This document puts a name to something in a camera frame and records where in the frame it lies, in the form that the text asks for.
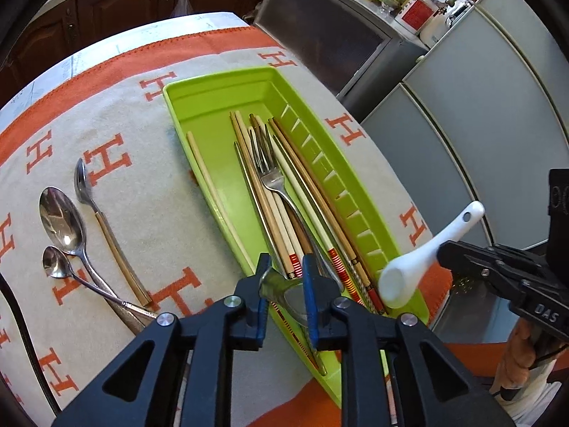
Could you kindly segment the right hand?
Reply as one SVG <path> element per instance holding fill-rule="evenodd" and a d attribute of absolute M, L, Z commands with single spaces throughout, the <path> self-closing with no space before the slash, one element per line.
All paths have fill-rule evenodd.
<path fill-rule="evenodd" d="M 531 385 L 530 367 L 536 359 L 531 343 L 532 325 L 527 320 L 519 318 L 508 337 L 504 353 L 498 364 L 490 392 L 494 397 L 500 395 L 501 389 L 526 389 L 525 395 L 538 395 L 539 385 Z"/>

